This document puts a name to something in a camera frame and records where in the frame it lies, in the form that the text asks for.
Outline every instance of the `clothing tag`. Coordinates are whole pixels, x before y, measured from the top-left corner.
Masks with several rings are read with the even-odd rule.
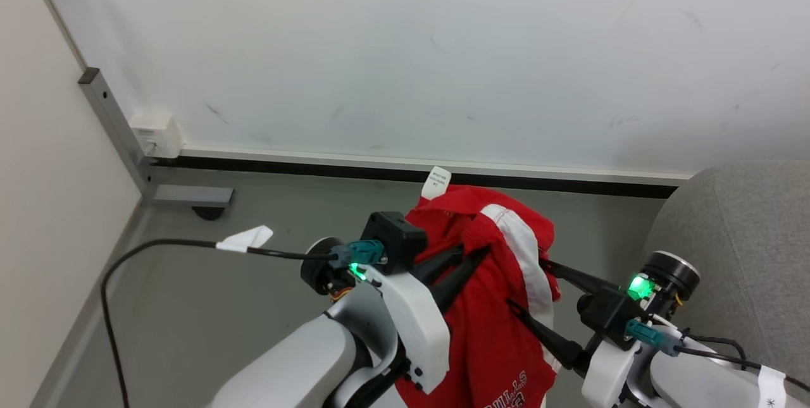
[[[758,408],[785,408],[787,394],[785,393],[784,373],[763,365],[760,368],[757,384],[760,387]]]
[[[428,175],[428,180],[425,180],[425,186],[422,186],[422,197],[427,200],[440,197],[445,194],[450,182],[451,172],[434,166]]]
[[[272,236],[273,230],[261,225],[225,238],[222,242],[217,242],[216,247],[229,252],[246,253],[248,247],[261,247]]]

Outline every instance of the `baseboard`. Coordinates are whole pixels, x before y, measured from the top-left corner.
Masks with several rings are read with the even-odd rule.
[[[329,177],[423,182],[434,166],[453,173],[454,183],[490,188],[550,190],[579,194],[668,198],[691,175],[607,171],[549,166],[461,163],[443,160],[306,154],[186,145],[179,158],[158,166],[217,171],[272,172]]]

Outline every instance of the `white stripe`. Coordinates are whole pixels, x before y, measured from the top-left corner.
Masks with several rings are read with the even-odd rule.
[[[520,271],[523,273],[523,284],[526,285],[529,314],[546,327],[553,328],[552,289],[549,286],[549,279],[546,278],[538,264],[539,250],[535,232],[514,210],[506,209],[504,206],[489,204],[481,209],[481,214],[489,217],[498,226],[504,235],[506,245],[518,261]],[[550,365],[555,373],[559,371],[561,365],[545,347],[543,347],[543,357],[546,364]]]

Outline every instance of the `beige wall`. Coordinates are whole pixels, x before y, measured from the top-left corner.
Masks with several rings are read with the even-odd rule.
[[[28,406],[139,192],[43,0],[0,0],[0,406]]]

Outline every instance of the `gray fabric chair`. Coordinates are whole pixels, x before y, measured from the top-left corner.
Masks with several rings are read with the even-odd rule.
[[[645,245],[645,254],[652,250],[673,252],[701,273],[677,325],[734,338],[749,360],[810,381],[810,163],[701,172],[666,201]],[[803,391],[787,390],[810,403]]]

